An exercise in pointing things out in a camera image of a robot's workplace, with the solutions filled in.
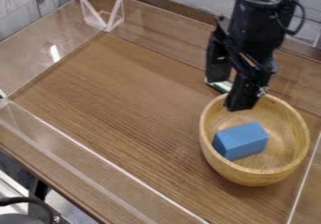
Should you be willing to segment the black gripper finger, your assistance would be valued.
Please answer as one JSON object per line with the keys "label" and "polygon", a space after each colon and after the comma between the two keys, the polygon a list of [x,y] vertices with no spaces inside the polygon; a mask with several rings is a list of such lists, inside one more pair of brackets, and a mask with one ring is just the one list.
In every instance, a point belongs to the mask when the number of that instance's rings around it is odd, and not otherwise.
{"label": "black gripper finger", "polygon": [[235,75],[224,106],[230,112],[250,110],[270,88],[271,72],[252,68]]}
{"label": "black gripper finger", "polygon": [[210,35],[206,52],[206,80],[208,83],[224,82],[231,74],[227,51],[214,35]]}

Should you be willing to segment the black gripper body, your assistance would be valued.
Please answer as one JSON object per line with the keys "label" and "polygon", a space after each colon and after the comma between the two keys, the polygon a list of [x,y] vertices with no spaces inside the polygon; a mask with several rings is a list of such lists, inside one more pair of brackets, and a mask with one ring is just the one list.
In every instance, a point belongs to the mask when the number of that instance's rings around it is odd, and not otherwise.
{"label": "black gripper body", "polygon": [[212,32],[224,46],[231,40],[235,50],[246,54],[260,69],[274,72],[272,51],[280,46],[285,35],[295,35],[290,22],[298,0],[235,0],[228,29],[220,25]]}

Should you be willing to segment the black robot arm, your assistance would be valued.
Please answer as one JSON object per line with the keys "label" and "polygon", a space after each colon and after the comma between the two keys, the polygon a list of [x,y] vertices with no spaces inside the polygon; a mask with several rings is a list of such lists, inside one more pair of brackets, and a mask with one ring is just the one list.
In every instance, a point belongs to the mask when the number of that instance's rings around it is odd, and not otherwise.
{"label": "black robot arm", "polygon": [[254,107],[270,87],[276,72],[272,52],[290,28],[298,0],[234,0],[227,24],[219,23],[210,34],[206,57],[206,82],[224,82],[234,75],[224,106],[236,112]]}

